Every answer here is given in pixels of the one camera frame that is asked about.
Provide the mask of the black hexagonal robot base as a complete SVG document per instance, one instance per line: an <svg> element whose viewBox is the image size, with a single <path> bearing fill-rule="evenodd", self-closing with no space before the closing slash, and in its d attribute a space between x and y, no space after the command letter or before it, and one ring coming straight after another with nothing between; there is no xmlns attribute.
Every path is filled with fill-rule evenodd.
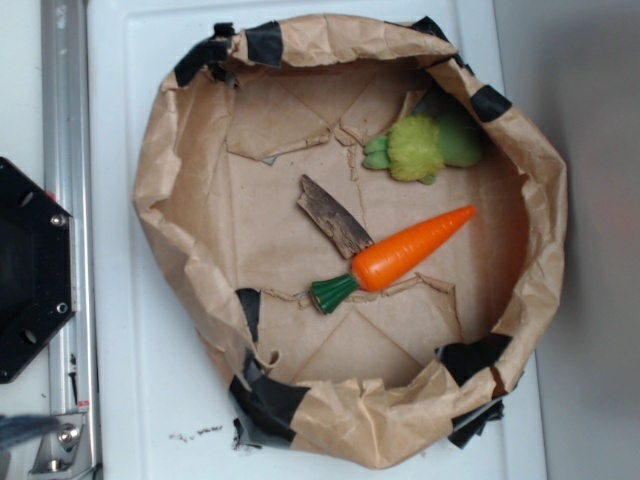
<svg viewBox="0 0 640 480"><path fill-rule="evenodd" d="M75 313L72 216L1 159L1 382L14 381Z"/></svg>

